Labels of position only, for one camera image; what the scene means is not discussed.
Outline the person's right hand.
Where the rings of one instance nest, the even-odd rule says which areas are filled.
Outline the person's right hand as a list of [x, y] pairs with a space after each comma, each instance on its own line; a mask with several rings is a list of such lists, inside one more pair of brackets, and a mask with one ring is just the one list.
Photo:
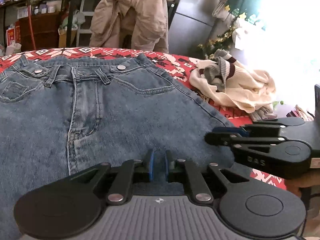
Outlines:
[[320, 184], [319, 170], [312, 170], [308, 173], [303, 174], [299, 178], [285, 180], [285, 186], [287, 191], [301, 197], [302, 193], [300, 189], [313, 187]]

